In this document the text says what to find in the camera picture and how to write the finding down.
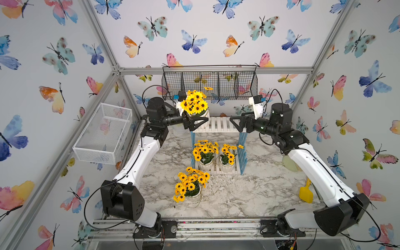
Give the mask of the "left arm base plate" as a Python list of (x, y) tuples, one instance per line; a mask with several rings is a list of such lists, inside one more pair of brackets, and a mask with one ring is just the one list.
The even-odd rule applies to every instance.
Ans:
[(178, 222), (161, 220), (152, 228), (139, 226), (133, 234), (135, 239), (175, 239), (178, 231)]

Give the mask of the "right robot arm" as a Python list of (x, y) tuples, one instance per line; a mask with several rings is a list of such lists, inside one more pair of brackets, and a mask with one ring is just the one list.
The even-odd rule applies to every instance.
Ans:
[(320, 229), (336, 236), (359, 223), (370, 204), (369, 198), (355, 193), (323, 162), (299, 130), (292, 128), (293, 110), (288, 104), (271, 106), (269, 118), (262, 117), (262, 106), (254, 105), (254, 113), (231, 117), (239, 132), (253, 131), (269, 135), (273, 144), (292, 159), (310, 179), (325, 204), (317, 210), (289, 209), (278, 215), (277, 231), (283, 235), (296, 229)]

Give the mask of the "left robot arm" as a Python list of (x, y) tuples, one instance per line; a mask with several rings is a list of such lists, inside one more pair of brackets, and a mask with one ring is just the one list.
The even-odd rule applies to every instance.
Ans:
[(182, 124), (185, 129), (194, 131), (209, 119), (191, 117), (181, 107), (172, 106), (161, 97), (149, 100), (145, 118), (138, 146), (119, 174), (103, 182), (100, 193), (107, 216), (133, 221), (143, 228), (158, 229), (160, 214), (145, 207), (144, 197), (139, 192), (142, 177), (166, 140), (169, 126)]

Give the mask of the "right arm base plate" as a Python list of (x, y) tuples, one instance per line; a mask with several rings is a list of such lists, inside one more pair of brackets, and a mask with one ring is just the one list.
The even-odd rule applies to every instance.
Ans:
[(299, 229), (292, 229), (282, 219), (265, 219), (260, 221), (260, 234), (263, 237), (305, 237), (306, 233)]

